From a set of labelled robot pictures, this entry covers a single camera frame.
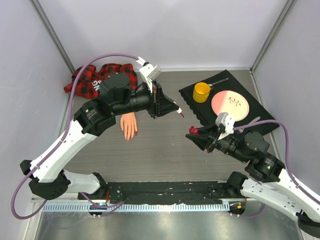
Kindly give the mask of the red nail polish bottle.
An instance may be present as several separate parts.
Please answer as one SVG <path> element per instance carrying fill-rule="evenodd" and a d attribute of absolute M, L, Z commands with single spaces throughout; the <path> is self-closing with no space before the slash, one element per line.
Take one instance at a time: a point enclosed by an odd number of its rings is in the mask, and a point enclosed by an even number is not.
<path fill-rule="evenodd" d="M 189 131 L 189 134 L 198 134 L 199 132 L 198 129 L 194 126 L 191 126 L 188 131 Z"/>

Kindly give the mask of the white nail polish cap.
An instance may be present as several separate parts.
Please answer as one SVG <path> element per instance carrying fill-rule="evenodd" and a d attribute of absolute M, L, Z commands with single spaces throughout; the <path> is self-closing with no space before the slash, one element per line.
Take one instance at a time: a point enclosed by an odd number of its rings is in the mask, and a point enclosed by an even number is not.
<path fill-rule="evenodd" d="M 179 115 L 181 115 L 183 118 L 185 117 L 181 108 L 179 108 L 176 112 L 177 112 Z"/>

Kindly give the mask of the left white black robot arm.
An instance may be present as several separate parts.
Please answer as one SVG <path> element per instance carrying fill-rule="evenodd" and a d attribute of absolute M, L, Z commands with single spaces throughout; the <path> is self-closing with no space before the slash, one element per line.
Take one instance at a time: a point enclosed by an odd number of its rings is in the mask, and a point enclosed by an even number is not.
<path fill-rule="evenodd" d="M 83 198 L 81 194 L 91 200 L 102 199 L 108 186 L 99 173 L 73 173 L 64 167 L 83 147 L 114 126 L 116 116 L 144 110 L 154 119 L 182 112 L 157 81 L 143 82 L 133 89 L 126 74 L 110 74 L 100 83 L 98 97 L 85 102 L 73 115 L 68 131 L 41 156 L 20 163 L 25 175 L 35 169 L 28 184 L 31 192 L 45 200 L 54 200 L 65 193 L 77 193 L 79 199 Z"/>

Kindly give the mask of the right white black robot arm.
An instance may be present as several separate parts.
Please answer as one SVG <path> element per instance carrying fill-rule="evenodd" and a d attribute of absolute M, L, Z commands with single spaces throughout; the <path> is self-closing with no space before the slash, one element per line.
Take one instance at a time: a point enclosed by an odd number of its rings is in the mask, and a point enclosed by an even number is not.
<path fill-rule="evenodd" d="M 220 138 L 220 129 L 191 127 L 186 138 L 202 151 L 218 150 L 246 164 L 248 175 L 234 171 L 226 181 L 226 193 L 257 200 L 297 222 L 305 233 L 320 237 L 320 205 L 310 199 L 290 178 L 285 164 L 268 152 L 269 143 L 258 132 L 241 140 L 229 135 Z"/>

